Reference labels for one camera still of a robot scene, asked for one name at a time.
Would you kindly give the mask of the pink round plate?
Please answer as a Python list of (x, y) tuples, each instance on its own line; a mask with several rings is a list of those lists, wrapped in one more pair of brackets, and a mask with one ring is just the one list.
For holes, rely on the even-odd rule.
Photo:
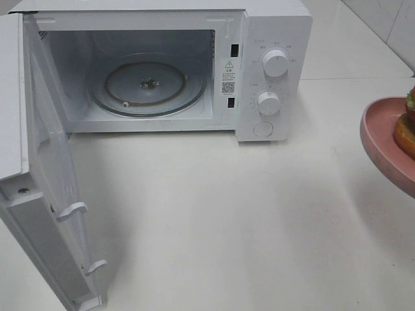
[(405, 112), (405, 97), (386, 97), (370, 103), (362, 114), (361, 143), (378, 170), (396, 187), (414, 197), (414, 159), (394, 140), (394, 127)]

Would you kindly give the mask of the white microwave oven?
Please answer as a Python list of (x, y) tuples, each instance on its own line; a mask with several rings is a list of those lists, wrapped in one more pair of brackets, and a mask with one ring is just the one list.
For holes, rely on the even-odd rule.
[(1, 16), (1, 120), (283, 141), (312, 23), (301, 1), (22, 1)]

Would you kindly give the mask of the white microwave knob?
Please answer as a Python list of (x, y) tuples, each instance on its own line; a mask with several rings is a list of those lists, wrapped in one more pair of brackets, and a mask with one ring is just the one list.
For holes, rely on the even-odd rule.
[(280, 48), (270, 49), (262, 58), (263, 70), (271, 78), (284, 75), (289, 68), (289, 57), (286, 51)]
[(275, 115), (282, 106), (282, 101), (278, 94), (274, 92), (264, 92), (257, 99), (257, 108), (261, 115)]

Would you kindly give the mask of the white microwave door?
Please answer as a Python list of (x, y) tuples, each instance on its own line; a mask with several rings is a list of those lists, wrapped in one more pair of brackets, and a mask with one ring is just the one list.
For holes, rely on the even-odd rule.
[(34, 16), (1, 16), (1, 219), (67, 310), (102, 304), (59, 107), (50, 34)]

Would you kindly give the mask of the burger with lettuce and cheese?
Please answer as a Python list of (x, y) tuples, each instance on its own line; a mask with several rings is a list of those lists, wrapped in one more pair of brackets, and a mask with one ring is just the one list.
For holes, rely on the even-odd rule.
[(405, 112), (395, 124), (394, 140), (404, 153), (414, 159), (414, 88), (407, 94)]

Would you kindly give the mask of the glass microwave turntable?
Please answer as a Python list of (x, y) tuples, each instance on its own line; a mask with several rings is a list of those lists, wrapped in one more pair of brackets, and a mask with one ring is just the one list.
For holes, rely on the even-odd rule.
[(106, 60), (91, 74), (90, 97), (112, 113), (161, 117), (192, 106), (212, 77), (212, 61), (165, 53)]

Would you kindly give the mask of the round white door button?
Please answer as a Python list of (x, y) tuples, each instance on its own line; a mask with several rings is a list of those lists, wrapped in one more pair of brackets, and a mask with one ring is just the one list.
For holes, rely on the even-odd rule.
[(268, 121), (258, 122), (254, 126), (254, 134), (258, 137), (269, 137), (274, 131), (273, 125)]

